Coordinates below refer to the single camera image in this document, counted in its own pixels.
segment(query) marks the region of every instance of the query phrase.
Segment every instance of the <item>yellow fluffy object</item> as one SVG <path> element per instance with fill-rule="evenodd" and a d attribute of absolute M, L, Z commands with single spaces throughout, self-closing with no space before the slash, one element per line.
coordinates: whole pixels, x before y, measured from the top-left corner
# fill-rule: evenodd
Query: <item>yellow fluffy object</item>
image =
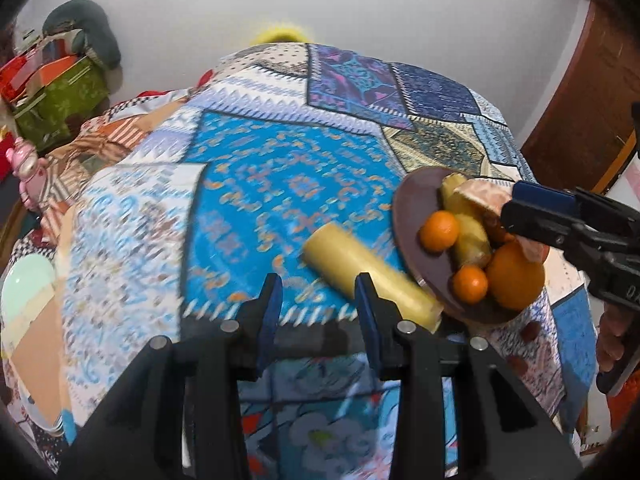
<path fill-rule="evenodd" d="M 309 41 L 306 34 L 297 27 L 274 25 L 258 34 L 251 45 L 255 46 L 265 43 L 308 43 Z"/>

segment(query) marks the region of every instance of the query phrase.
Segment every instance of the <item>green box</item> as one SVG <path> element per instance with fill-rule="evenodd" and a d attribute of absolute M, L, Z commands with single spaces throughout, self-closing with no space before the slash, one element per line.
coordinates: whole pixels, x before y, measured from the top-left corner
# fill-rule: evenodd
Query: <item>green box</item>
<path fill-rule="evenodd" d="M 66 119 L 91 118 L 94 108 L 109 95 L 102 71 L 88 57 L 78 60 L 36 95 L 14 110 L 20 135 L 39 152 L 73 139 Z"/>

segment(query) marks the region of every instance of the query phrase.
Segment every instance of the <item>white wall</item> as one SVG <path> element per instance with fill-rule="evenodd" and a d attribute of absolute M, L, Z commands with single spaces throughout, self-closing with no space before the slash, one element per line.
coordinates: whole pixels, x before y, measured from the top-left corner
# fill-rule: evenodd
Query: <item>white wall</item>
<path fill-rule="evenodd" d="M 39 28 L 65 1 L 28 1 L 18 27 Z M 123 55 L 114 101 L 193 85 L 265 25 L 289 22 L 317 43 L 416 64 L 466 84 L 502 109 L 520 142 L 541 100 L 553 94 L 552 75 L 564 73 L 566 51 L 577 41 L 570 33 L 586 13 L 584 0 L 94 1 L 110 17 Z"/>

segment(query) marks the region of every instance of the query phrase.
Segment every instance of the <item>table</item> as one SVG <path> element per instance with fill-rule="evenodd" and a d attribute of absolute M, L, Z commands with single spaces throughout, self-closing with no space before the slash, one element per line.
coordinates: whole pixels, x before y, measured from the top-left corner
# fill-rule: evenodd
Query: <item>table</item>
<path fill-rule="evenodd" d="M 75 423 L 151 336 L 208 330 L 278 272 L 278 361 L 240 388 L 252 472 L 386 478 L 399 385 L 375 380 L 354 307 L 298 256 L 316 228 L 336 221 L 401 268 L 392 194 L 422 166 L 533 180 L 500 111 L 439 74 L 314 44 L 223 59 L 207 85 L 82 194 L 62 304 Z M 570 426 L 593 378 L 594 332 L 582 277 L 558 254 L 548 265 L 536 303 L 486 336 L 527 360 L 525 383 Z M 517 334 L 531 319 L 542 336 L 525 345 Z"/>

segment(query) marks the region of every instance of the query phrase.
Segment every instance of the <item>plastic bag roll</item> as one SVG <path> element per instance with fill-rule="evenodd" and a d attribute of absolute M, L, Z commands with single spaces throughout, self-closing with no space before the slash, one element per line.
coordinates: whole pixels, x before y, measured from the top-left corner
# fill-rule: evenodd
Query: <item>plastic bag roll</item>
<path fill-rule="evenodd" d="M 393 301 L 403 319 L 431 332 L 435 332 L 440 324 L 442 305 L 432 293 L 388 266 L 335 223 L 322 226 L 309 237 L 302 247 L 302 258 L 349 300 L 353 300 L 356 276 L 368 272 L 380 298 Z"/>

